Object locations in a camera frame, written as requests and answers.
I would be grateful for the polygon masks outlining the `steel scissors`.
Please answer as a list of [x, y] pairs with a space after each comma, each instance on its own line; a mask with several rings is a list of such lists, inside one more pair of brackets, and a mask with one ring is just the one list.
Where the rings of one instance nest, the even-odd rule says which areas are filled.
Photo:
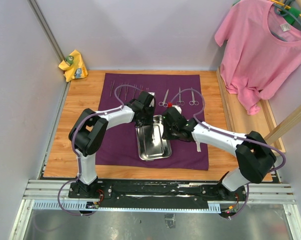
[[191, 100], [189, 101], [190, 106], [198, 106], [199, 102], [195, 99], [194, 89], [191, 88]]
[[168, 103], [167, 103], [168, 94], [169, 94], [169, 89], [166, 90], [163, 100], [158, 103], [158, 105], [160, 107], [166, 108], [168, 106]]
[[178, 100], [176, 101], [177, 106], [184, 106], [185, 102], [182, 100], [181, 88], [178, 89]]

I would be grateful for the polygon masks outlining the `white gauze pad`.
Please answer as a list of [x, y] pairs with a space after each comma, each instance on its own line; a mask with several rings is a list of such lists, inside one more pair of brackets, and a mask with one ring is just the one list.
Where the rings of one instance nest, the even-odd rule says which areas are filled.
[[196, 142], [196, 150], [197, 152], [201, 152], [201, 146], [199, 142]]

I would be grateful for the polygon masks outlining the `steel instrument tray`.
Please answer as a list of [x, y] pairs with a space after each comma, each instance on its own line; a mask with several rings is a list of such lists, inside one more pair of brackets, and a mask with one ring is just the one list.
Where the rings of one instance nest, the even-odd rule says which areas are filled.
[[153, 117], [153, 125], [136, 128], [138, 155], [142, 161], [165, 159], [172, 155], [170, 141], [162, 138], [163, 133], [164, 118], [162, 115]]

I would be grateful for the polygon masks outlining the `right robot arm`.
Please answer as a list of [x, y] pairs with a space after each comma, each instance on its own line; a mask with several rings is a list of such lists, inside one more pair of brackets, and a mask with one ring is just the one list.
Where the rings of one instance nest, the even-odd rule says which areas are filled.
[[207, 197], [233, 198], [244, 185], [261, 183], [276, 162], [270, 146], [256, 131], [249, 134], [230, 132], [194, 117], [186, 119], [174, 106], [167, 108], [162, 117], [164, 139], [194, 142], [197, 147], [211, 145], [236, 157], [238, 167], [225, 173], [215, 186], [206, 190]]

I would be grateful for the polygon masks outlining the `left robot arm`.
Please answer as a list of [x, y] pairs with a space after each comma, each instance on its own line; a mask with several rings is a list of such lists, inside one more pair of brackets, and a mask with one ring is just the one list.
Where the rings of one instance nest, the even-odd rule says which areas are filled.
[[96, 153], [102, 145], [106, 131], [123, 124], [134, 122], [137, 127], [153, 124], [156, 107], [154, 92], [142, 91], [137, 99], [122, 103], [119, 107], [105, 111], [85, 109], [71, 129], [68, 138], [77, 158], [78, 173], [72, 189], [87, 198], [98, 191]]

